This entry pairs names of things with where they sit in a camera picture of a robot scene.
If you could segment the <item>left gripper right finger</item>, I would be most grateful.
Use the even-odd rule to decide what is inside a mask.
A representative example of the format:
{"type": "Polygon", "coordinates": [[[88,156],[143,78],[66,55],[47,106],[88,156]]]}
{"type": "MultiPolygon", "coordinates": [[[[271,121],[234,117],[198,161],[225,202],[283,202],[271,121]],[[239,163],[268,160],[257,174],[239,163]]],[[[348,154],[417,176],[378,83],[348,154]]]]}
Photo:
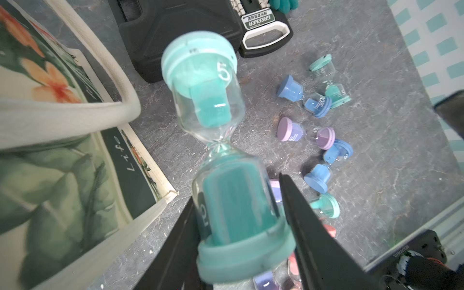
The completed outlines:
{"type": "Polygon", "coordinates": [[[378,283],[333,239],[289,175],[279,175],[305,290],[377,290],[378,283]]]}

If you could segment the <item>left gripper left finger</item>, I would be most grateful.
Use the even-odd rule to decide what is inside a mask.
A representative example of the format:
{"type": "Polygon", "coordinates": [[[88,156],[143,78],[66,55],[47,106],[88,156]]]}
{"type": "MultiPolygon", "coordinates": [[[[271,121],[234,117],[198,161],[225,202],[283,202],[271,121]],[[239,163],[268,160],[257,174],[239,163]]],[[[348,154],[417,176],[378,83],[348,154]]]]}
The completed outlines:
{"type": "Polygon", "coordinates": [[[193,199],[189,199],[136,290],[201,290],[196,259],[200,235],[193,199]]]}

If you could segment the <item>cream canvas tote bag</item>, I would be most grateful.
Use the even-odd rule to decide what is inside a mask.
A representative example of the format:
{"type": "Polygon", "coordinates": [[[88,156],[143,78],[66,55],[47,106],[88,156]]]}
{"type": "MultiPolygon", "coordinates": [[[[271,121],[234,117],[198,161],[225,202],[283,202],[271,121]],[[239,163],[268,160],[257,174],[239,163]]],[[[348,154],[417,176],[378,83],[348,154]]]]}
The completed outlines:
{"type": "Polygon", "coordinates": [[[177,191],[84,54],[1,2],[1,288],[84,290],[177,191]]]}

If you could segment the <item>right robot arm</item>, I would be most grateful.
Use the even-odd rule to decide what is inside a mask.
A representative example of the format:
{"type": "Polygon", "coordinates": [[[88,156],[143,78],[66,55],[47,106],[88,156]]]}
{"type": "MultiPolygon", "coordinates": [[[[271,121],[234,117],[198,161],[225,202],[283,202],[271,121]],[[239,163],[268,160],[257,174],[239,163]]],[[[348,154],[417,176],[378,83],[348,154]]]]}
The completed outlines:
{"type": "Polygon", "coordinates": [[[464,138],[464,91],[462,89],[435,104],[433,109],[461,138],[464,138]]]}

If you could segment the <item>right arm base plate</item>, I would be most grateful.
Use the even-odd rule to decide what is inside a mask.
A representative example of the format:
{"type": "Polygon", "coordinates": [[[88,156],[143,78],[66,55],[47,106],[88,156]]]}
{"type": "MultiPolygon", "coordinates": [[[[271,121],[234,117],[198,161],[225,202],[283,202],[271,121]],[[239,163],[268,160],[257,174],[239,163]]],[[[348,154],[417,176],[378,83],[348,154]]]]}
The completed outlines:
{"type": "Polygon", "coordinates": [[[462,290],[464,265],[451,269],[436,232],[426,230],[390,254],[386,254],[366,272],[381,290],[462,290]]]}

